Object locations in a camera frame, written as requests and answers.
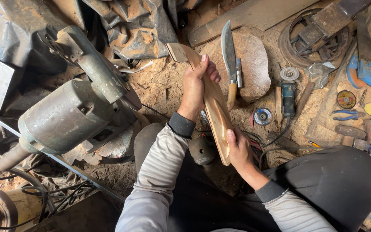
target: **metal frame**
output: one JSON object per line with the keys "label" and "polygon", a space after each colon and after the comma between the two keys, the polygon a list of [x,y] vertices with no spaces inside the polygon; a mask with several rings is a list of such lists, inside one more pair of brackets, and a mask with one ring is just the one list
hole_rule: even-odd
{"label": "metal frame", "polygon": [[[15,134],[16,136],[21,137],[21,133],[19,133],[16,129],[12,128],[7,122],[5,122],[5,119],[3,117],[1,117],[1,116],[0,116],[0,125],[3,128],[5,128],[5,129],[9,130],[10,132],[12,132],[13,134]],[[60,163],[61,165],[65,166],[69,170],[75,172],[80,177],[82,177],[85,180],[89,181],[95,187],[101,189],[102,191],[104,191],[105,193],[109,194],[110,196],[112,196],[113,198],[115,198],[116,200],[118,200],[119,202],[124,203],[125,197],[123,197],[120,194],[116,193],[110,187],[106,186],[102,182],[100,182],[97,179],[95,179],[94,177],[90,176],[88,173],[84,172],[79,167],[77,167],[77,166],[71,166],[67,161],[65,161],[65,159],[62,156],[60,156],[60,155],[52,155],[52,154],[48,154],[48,153],[45,153],[45,154],[48,155],[53,160],[55,160],[58,163]]]}

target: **knife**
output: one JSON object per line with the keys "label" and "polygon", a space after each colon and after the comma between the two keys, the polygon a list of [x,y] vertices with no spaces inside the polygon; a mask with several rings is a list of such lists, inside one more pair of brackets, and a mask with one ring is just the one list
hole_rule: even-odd
{"label": "knife", "polygon": [[223,53],[225,68],[227,69],[227,74],[230,79],[230,85],[228,86],[227,108],[228,111],[231,111],[237,94],[237,68],[230,20],[227,21],[221,32],[221,51]]}

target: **bench grinder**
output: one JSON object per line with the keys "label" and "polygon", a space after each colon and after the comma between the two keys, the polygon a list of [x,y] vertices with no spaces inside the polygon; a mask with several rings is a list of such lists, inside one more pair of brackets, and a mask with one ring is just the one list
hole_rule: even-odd
{"label": "bench grinder", "polygon": [[56,41],[40,39],[51,53],[83,69],[92,82],[70,80],[29,108],[18,120],[19,143],[0,159],[0,171],[31,154],[62,155],[72,150],[105,128],[121,101],[133,110],[141,109],[127,77],[95,50],[79,27],[59,31]]}

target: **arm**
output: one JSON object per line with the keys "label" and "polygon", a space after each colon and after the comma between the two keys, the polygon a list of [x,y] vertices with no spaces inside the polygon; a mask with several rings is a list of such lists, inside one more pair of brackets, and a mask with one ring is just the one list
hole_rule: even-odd
{"label": "arm", "polygon": [[219,82],[216,65],[202,56],[193,71],[186,69],[183,79],[183,99],[170,122],[157,135],[138,173],[134,190],[125,200],[116,226],[117,231],[167,231],[172,190],[183,163],[199,112],[204,109],[202,75],[207,72],[212,81]]}
{"label": "arm", "polygon": [[281,231],[336,231],[310,204],[271,180],[254,165],[249,140],[240,129],[227,130],[227,141],[231,164],[254,188]]}

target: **person's left hand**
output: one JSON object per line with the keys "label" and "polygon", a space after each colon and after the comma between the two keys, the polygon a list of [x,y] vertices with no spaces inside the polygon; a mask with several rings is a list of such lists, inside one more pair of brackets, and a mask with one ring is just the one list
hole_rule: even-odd
{"label": "person's left hand", "polygon": [[210,79],[219,82],[221,77],[215,63],[211,62],[207,54],[201,56],[200,64],[192,70],[188,66],[183,78],[183,99],[177,113],[196,122],[198,114],[204,109],[204,83],[203,74],[207,72]]}

